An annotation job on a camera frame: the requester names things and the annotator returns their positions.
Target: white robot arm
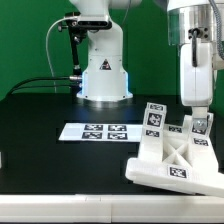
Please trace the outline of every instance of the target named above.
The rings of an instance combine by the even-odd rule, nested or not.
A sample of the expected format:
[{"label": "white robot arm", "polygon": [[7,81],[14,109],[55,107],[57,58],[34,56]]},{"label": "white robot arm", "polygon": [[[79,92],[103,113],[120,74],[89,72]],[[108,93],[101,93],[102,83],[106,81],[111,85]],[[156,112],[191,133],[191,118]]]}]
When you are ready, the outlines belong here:
[{"label": "white robot arm", "polygon": [[[224,1],[215,2],[224,18]],[[213,73],[224,69],[217,53],[215,13],[209,0],[170,0],[168,5],[169,41],[181,46],[182,103],[192,107],[197,130],[207,128],[207,111],[213,98]]]},{"label": "white robot arm", "polygon": [[209,138],[213,114],[208,107],[214,71],[224,68],[224,0],[169,0],[168,14],[170,43],[181,47],[181,98],[193,114],[184,117],[182,126],[173,126],[165,124],[165,105],[148,103],[138,158],[128,160],[126,177],[137,184],[223,197],[224,175]]},{"label": "white robot arm", "polygon": [[109,8],[134,7],[141,0],[70,0],[80,11],[77,25],[88,30],[88,67],[83,72],[79,99],[97,105],[116,103],[129,98],[128,74],[122,65],[123,32],[112,21]]}]

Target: green wall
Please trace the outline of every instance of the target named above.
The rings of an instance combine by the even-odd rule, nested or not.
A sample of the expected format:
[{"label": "green wall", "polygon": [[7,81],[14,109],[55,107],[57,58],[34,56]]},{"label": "green wall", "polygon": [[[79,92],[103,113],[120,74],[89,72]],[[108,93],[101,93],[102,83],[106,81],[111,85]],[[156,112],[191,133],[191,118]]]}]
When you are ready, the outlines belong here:
[{"label": "green wall", "polygon": [[[68,0],[0,0],[0,98],[16,83],[51,76],[45,52],[49,27],[75,8]],[[125,10],[111,11],[121,24]],[[68,33],[55,29],[50,53],[56,75],[72,71]],[[87,40],[79,46],[81,66],[87,66]],[[152,0],[131,9],[124,27],[124,67],[130,89],[137,94],[176,94],[176,48],[167,41],[167,16]]]}]

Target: white plastic part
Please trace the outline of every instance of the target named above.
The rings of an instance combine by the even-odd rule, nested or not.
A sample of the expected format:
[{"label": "white plastic part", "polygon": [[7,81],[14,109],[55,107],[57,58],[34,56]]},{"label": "white plastic part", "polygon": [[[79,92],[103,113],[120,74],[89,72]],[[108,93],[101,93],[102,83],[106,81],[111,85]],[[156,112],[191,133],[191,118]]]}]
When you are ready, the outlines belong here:
[{"label": "white plastic part", "polygon": [[[224,0],[215,0],[217,4],[223,4]],[[169,0],[167,11],[183,7],[210,4],[208,0]]]},{"label": "white plastic part", "polygon": [[224,199],[203,196],[0,196],[0,222],[223,223]]},{"label": "white plastic part", "polygon": [[[209,139],[213,114],[208,114],[206,130],[196,130],[192,117],[185,116],[182,127],[164,125],[161,134],[159,127],[163,126],[164,114],[146,110],[139,156],[129,159],[126,177],[136,184],[224,197],[224,175],[218,172]],[[152,129],[157,134],[145,135],[145,130]]]},{"label": "white plastic part", "polygon": [[211,43],[197,39],[198,66],[192,66],[192,45],[181,48],[181,98],[185,106],[209,106],[213,98]]}]

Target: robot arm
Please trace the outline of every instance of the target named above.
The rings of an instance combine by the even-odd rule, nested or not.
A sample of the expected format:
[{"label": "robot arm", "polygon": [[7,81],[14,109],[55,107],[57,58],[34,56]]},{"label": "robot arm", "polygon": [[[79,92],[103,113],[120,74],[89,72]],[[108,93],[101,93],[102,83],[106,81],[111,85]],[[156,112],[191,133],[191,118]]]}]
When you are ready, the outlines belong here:
[{"label": "robot arm", "polygon": [[[224,16],[223,0],[216,0]],[[217,54],[217,26],[208,0],[170,0],[169,41],[181,46],[181,98],[191,106],[194,127],[207,128],[207,111],[213,98],[213,74],[223,69]]]},{"label": "robot arm", "polygon": [[134,7],[139,5],[141,0],[70,2],[80,12],[72,21],[71,29],[85,30],[89,38],[88,67],[83,72],[82,91],[77,97],[99,106],[132,98],[132,94],[128,92],[128,74],[122,65],[123,32],[112,21],[109,9]]}]

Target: black cable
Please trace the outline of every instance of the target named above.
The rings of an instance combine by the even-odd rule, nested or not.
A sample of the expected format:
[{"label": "black cable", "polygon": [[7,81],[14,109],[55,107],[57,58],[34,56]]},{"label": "black cable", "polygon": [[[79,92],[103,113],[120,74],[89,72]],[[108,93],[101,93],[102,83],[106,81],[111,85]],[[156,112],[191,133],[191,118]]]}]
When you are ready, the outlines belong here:
[{"label": "black cable", "polygon": [[32,89],[32,88],[54,88],[54,87],[71,87],[71,85],[49,85],[49,86],[23,86],[23,87],[17,87],[12,88],[6,96],[12,95],[13,92],[21,90],[21,89]]},{"label": "black cable", "polygon": [[31,79],[26,79],[22,82],[19,82],[15,86],[11,88],[11,90],[6,94],[6,96],[11,95],[15,89],[18,89],[20,86],[25,85],[30,82],[36,82],[36,81],[63,81],[63,80],[70,80],[69,76],[61,76],[61,77],[36,77]]}]

